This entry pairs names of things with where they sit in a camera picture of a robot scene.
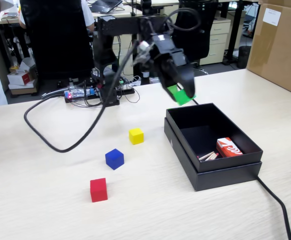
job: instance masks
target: black box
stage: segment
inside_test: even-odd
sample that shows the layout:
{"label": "black box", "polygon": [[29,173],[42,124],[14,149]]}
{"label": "black box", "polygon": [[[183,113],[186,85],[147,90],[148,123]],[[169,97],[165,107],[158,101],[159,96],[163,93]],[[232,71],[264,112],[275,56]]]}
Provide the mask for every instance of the black box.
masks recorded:
{"label": "black box", "polygon": [[[213,103],[166,110],[164,133],[196,191],[252,181],[258,176],[263,151]],[[217,139],[229,137],[243,155],[200,162]]]}

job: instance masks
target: light wood tabletop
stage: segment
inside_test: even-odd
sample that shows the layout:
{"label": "light wood tabletop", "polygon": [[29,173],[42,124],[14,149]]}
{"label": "light wood tabletop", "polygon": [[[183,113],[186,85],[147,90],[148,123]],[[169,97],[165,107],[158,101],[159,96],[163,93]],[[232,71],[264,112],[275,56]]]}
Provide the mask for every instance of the light wood tabletop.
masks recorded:
{"label": "light wood tabletop", "polygon": [[[124,5],[123,6],[124,10],[120,10],[119,8],[117,8],[116,10],[113,10],[109,13],[103,14],[103,13],[97,13],[97,12],[93,12],[91,13],[93,15],[93,17],[96,19],[97,17],[101,17],[101,16],[108,16],[108,15],[112,15],[116,18],[128,18],[131,17],[131,12],[132,12],[132,7],[128,6],[128,5]],[[142,11],[137,10],[136,8],[134,8],[134,12],[136,16],[142,16]],[[17,24],[19,23],[18,19],[10,19],[10,20],[1,20],[0,19],[0,24]]]}
{"label": "light wood tabletop", "polygon": [[[291,226],[291,92],[245,69],[195,83],[199,104],[214,103],[263,149],[259,176],[285,203]],[[138,103],[123,96],[68,153],[48,148],[25,123],[35,102],[0,106],[0,240],[287,239],[280,205],[257,181],[194,192],[164,134],[166,109],[177,104],[159,83],[135,89]],[[99,110],[54,98],[28,118],[66,148]],[[144,143],[130,143],[133,128]],[[115,148],[125,163],[112,170],[105,154]],[[92,203],[90,180],[99,178],[109,198]]]}

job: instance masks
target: yellow cube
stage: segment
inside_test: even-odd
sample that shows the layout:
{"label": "yellow cube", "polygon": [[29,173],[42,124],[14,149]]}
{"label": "yellow cube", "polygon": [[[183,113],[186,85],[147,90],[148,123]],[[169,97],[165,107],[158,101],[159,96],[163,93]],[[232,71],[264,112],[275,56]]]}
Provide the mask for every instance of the yellow cube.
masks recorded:
{"label": "yellow cube", "polygon": [[144,142],[144,133],[140,128],[134,128],[129,130],[129,139],[133,145]]}

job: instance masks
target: black chair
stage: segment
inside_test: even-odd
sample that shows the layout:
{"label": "black chair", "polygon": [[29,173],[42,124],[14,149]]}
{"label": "black chair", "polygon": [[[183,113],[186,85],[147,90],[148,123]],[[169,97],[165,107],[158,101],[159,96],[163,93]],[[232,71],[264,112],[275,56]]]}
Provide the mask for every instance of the black chair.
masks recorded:
{"label": "black chair", "polygon": [[81,0],[20,0],[38,78],[89,78],[94,67]]}
{"label": "black chair", "polygon": [[[217,12],[218,0],[179,0],[179,8],[192,8],[198,11],[201,25],[193,31],[174,30],[172,39],[177,48],[183,48],[190,62],[206,58],[210,50],[210,31]],[[188,29],[197,24],[196,19],[187,12],[179,12],[175,21],[178,27]]]}

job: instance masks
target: red cube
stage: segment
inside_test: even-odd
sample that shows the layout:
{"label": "red cube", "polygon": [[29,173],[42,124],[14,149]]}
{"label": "red cube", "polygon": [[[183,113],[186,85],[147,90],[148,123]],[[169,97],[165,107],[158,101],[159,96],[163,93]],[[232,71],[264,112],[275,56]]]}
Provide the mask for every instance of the red cube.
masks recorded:
{"label": "red cube", "polygon": [[93,203],[108,200],[106,179],[100,178],[91,180],[90,193]]}

